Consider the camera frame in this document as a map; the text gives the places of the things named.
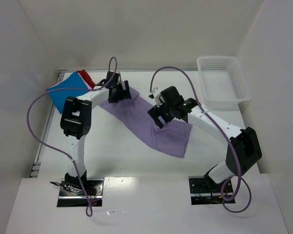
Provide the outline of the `purple polo shirt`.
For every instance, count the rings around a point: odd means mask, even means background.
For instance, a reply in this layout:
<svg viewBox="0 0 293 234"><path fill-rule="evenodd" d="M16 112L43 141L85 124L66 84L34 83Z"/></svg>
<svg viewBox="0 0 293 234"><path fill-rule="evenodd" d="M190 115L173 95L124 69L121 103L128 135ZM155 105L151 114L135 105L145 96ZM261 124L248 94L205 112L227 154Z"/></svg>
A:
<svg viewBox="0 0 293 234"><path fill-rule="evenodd" d="M104 101L99 106L120 120L127 129L150 148L170 156L183 158L192 125L172 120L160 129L147 113L153 106L132 87L130 94L131 99L118 103Z"/></svg>

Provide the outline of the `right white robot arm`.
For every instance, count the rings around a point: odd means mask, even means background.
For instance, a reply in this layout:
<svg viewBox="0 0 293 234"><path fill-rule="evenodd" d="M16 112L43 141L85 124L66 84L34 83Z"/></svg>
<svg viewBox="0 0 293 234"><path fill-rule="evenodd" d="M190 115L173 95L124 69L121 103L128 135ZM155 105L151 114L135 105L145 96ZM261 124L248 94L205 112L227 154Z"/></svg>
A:
<svg viewBox="0 0 293 234"><path fill-rule="evenodd" d="M164 90L154 88L149 97L154 99L156 104L148 114L159 128L163 128L165 123L175 118L180 119L205 131L226 148L225 160L204 176L209 187L232 176L244 175L262 158L254 129L242 129L207 110L201 110L195 99L184 99L174 86Z"/></svg>

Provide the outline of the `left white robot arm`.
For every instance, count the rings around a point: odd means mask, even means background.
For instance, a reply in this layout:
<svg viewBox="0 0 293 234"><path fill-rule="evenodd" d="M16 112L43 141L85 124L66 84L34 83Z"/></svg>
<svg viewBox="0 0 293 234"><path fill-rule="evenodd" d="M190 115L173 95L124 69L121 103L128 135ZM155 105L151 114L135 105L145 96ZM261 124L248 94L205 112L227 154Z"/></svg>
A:
<svg viewBox="0 0 293 234"><path fill-rule="evenodd" d="M129 82L122 81L121 75L113 72L107 73L95 91L66 98L60 121L60 127L66 136L68 155L72 161L72 166L64 177L66 185L79 190L87 186L84 146L86 135L91 129L92 110L105 101L118 103L131 98Z"/></svg>

